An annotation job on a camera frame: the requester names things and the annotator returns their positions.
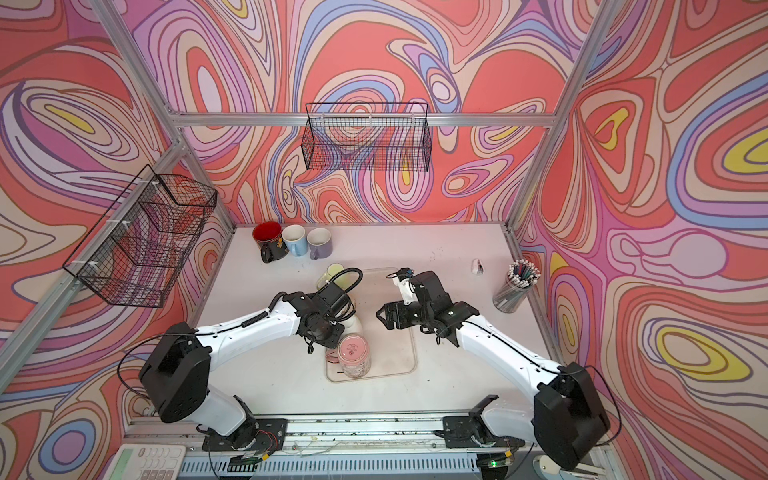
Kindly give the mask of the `white small mug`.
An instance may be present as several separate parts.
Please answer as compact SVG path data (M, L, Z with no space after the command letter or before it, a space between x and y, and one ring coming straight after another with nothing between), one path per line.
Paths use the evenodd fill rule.
M356 315L353 315L349 319L342 321L341 324L344 326L344 336L350 334L360 335L363 333L362 323Z

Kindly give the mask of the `purple mug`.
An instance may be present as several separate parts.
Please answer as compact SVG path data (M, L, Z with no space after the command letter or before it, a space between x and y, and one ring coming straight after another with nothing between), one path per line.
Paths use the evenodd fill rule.
M314 228L307 234L311 260L328 258L333 252L332 233L327 228Z

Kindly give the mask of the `light blue mug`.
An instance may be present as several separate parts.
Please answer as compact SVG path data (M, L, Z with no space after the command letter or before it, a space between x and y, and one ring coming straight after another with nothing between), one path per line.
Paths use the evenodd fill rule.
M303 226L298 224L286 226L282 231L282 238L289 253L294 257L302 257L308 253L307 231Z

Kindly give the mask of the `black skull mug red inside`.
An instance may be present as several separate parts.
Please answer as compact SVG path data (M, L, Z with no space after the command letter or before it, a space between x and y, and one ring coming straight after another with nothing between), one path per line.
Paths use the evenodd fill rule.
M258 224L252 230L252 238L257 243L261 260L269 264L285 258L289 249L282 236L283 228L276 221Z

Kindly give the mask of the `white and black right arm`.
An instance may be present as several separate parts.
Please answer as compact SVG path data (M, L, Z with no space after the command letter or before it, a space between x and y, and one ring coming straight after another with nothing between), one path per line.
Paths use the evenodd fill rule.
M510 409L492 400L479 411L496 437L537 444L561 469L573 471L610 429L610 420L586 367L561 365L524 347L493 326L478 309L455 302L433 271L403 267L387 275L401 299L376 316L388 330L417 327L483 360L527 398Z

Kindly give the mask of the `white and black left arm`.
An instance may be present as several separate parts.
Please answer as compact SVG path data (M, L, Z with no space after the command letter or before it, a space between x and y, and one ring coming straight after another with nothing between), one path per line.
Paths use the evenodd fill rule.
M203 449L253 450L259 435L268 451L282 448L275 434L259 426L236 395L211 385L211 374L229 361L269 342L301 337L307 351L333 349L355 314L347 292L326 286L315 293L280 292L268 307L233 320L195 329L181 322L161 335L139 373L149 401L164 423L192 421L204 428Z

